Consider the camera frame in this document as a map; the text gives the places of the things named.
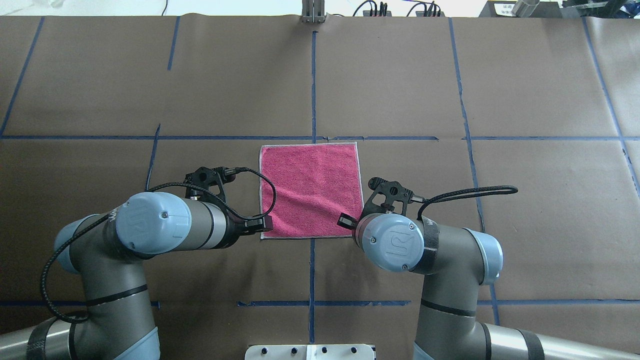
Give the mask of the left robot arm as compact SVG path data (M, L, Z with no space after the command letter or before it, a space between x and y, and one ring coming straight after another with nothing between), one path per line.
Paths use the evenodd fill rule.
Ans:
M241 219L221 203L144 192L59 231L41 274L58 261L81 277L86 312L53 317L1 337L3 360L158 360L159 330L143 262L165 253L224 249L270 231L268 215Z

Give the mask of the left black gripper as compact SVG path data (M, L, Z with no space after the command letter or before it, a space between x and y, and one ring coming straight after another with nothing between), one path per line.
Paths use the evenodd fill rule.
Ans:
M273 219L270 215L265 215L261 218L242 219L227 212L225 216L224 248L230 248L241 237L259 235L274 229Z

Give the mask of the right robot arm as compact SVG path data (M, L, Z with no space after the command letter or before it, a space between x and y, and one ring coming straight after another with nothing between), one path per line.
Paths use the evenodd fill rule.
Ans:
M341 214L357 246L379 268L423 275L414 360L637 360L636 353L491 325L477 319L479 289L503 268L496 238L429 218Z

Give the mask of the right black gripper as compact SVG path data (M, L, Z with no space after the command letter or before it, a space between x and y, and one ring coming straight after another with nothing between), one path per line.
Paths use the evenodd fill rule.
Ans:
M341 213L337 220L338 227L344 228L349 231L353 231L354 235L362 234L365 230L366 226L373 219L373 214L368 214L362 217L361 219L357 219L352 217L349 214Z

